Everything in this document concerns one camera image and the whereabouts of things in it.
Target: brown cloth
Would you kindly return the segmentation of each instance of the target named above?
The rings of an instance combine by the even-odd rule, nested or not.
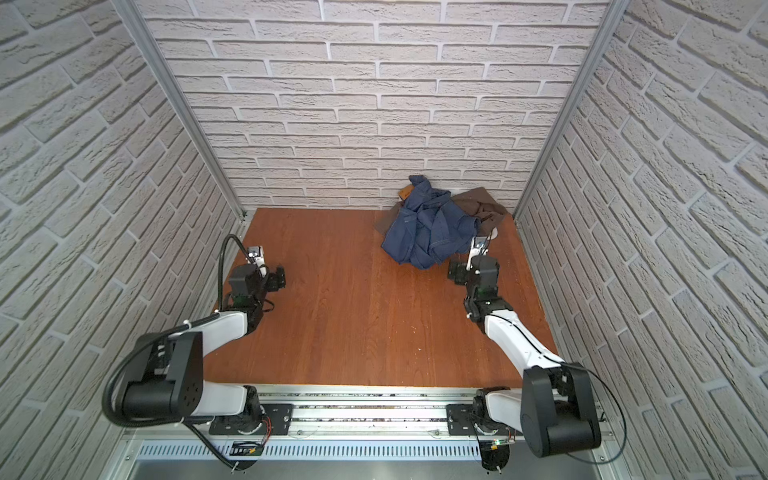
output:
[[[491,194],[483,187],[473,188],[463,194],[454,195],[451,197],[451,200],[467,215],[480,219],[478,235],[489,235],[504,220],[504,215],[507,214],[507,209],[494,200]],[[392,226],[392,222],[397,218],[400,207],[402,207],[402,202],[396,203],[390,211],[373,224],[373,228],[380,234],[386,235],[387,230]]]

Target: white brick wall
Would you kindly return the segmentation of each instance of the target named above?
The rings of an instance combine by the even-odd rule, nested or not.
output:
[[[110,2],[1,4],[0,72],[0,478],[97,478],[105,375],[210,308],[235,216]]]
[[[138,4],[246,207],[380,208],[472,170],[516,205],[607,2]]]
[[[624,404],[637,477],[768,476],[766,18],[632,0],[518,216],[558,347]]]

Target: wooden tabletop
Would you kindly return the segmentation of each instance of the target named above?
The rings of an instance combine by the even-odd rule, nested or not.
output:
[[[259,209],[244,244],[282,264],[287,287],[256,332],[205,358],[205,379],[226,383],[369,386],[521,386],[501,349],[466,318],[466,289],[398,265],[381,249],[371,210]],[[498,228],[489,255],[500,294],[554,352],[515,223]],[[238,255],[235,264],[245,260]]]

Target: blue denim garment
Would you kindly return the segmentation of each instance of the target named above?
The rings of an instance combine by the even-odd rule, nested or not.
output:
[[[468,251],[480,220],[454,204],[451,192],[432,188],[423,175],[409,180],[413,191],[384,236],[384,251],[397,263],[411,263],[421,270]]]

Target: pile of clothes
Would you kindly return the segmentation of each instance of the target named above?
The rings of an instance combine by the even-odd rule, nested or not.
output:
[[[475,236],[486,236],[507,213],[485,188],[451,197],[432,188],[423,175],[409,177],[413,189],[375,228],[382,248],[398,263],[426,270],[454,253],[466,253]]]

